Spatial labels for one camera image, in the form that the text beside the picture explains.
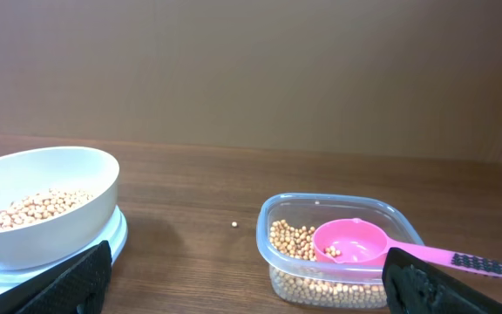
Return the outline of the white bowl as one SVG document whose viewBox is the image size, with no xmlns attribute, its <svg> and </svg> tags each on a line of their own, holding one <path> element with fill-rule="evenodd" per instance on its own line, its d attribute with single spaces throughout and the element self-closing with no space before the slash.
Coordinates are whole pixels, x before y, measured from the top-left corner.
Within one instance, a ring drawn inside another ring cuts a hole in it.
<svg viewBox="0 0 502 314">
<path fill-rule="evenodd" d="M 0 210 L 50 188 L 84 189 L 93 199 L 79 208 L 25 226 L 0 230 L 0 270 L 55 262 L 94 240 L 118 200 L 119 163 L 90 147 L 46 147 L 0 157 Z"/>
</svg>

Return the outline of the clear plastic container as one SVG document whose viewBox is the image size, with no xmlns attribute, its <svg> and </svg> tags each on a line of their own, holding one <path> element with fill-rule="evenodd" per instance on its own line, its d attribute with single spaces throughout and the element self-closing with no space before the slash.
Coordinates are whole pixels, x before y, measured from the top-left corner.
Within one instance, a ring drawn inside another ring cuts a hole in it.
<svg viewBox="0 0 502 314">
<path fill-rule="evenodd" d="M 265 201 L 256 227 L 257 247 L 269 264 L 290 275 L 323 281 L 382 285 L 382 268 L 352 266 L 333 270 L 328 263 L 297 260 L 283 255 L 269 241 L 273 222 L 284 220 L 288 225 L 317 229 L 336 219 L 360 218 L 372 222 L 387 235 L 401 241 L 422 245 L 424 242 L 404 215 L 392 206 L 371 198 L 348 195 L 290 193 L 275 195 Z"/>
</svg>

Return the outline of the pile of soybeans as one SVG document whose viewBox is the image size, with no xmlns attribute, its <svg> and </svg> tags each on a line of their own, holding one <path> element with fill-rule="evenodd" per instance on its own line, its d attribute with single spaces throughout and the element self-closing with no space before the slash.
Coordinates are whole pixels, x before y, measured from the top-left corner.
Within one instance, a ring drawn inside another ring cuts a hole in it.
<svg viewBox="0 0 502 314">
<path fill-rule="evenodd" d="M 314 262 L 314 232 L 313 227 L 295 228 L 280 220 L 272 223 L 269 241 L 285 256 Z M 292 303 L 347 309 L 379 309 L 387 304 L 382 285 L 330 282 L 294 276 L 274 266 L 269 268 L 269 275 L 275 293 Z"/>
</svg>

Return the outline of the soybeans in white bowl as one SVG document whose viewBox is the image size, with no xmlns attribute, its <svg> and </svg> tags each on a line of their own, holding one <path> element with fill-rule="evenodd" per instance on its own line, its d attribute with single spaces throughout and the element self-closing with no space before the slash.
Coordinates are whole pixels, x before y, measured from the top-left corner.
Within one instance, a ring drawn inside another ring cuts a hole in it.
<svg viewBox="0 0 502 314">
<path fill-rule="evenodd" d="M 94 198 L 85 189 L 50 188 L 28 195 L 0 210 L 0 231 L 29 226 L 77 209 Z"/>
</svg>

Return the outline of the pink plastic scoop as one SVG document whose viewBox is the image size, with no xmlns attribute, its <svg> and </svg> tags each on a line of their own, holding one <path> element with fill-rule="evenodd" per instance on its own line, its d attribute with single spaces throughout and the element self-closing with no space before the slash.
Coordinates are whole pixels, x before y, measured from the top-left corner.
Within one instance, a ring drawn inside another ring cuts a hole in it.
<svg viewBox="0 0 502 314">
<path fill-rule="evenodd" d="M 399 242 L 388 237 L 377 225 L 359 218 L 324 223 L 315 230 L 313 247 L 316 259 L 323 263 L 382 265 L 392 249 L 401 249 L 427 263 L 502 278 L 501 262 L 446 249 Z"/>
</svg>

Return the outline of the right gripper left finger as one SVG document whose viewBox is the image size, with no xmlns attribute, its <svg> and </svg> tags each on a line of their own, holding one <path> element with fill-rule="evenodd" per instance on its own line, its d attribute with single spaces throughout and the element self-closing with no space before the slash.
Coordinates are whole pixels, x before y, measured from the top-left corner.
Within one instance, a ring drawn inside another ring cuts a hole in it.
<svg viewBox="0 0 502 314">
<path fill-rule="evenodd" d="M 100 314 L 111 281 L 108 241 L 0 295 L 0 314 Z"/>
</svg>

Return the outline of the white digital kitchen scale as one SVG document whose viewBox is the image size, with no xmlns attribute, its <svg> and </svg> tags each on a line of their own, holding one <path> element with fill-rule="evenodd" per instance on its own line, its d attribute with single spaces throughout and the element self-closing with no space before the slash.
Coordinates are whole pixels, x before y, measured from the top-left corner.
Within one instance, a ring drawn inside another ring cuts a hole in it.
<svg viewBox="0 0 502 314">
<path fill-rule="evenodd" d="M 115 207 L 113 214 L 107 224 L 102 228 L 98 236 L 82 249 L 66 256 L 57 261 L 46 263 L 33 268 L 22 270 L 0 270 L 0 294 L 10 290 L 21 283 L 24 283 L 34 276 L 37 276 L 50 268 L 73 258 L 74 256 L 90 249 L 91 247 L 108 241 L 111 248 L 112 263 L 116 261 L 122 249 L 124 248 L 128 235 L 127 221 L 123 213 L 120 211 L 119 206 Z"/>
</svg>

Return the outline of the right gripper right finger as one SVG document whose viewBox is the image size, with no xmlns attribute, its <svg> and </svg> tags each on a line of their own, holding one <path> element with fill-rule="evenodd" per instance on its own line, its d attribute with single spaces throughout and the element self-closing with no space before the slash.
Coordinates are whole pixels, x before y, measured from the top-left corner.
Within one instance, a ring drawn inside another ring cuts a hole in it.
<svg viewBox="0 0 502 314">
<path fill-rule="evenodd" d="M 399 249 L 390 249 L 383 287 L 391 314 L 502 314 L 502 303 Z"/>
</svg>

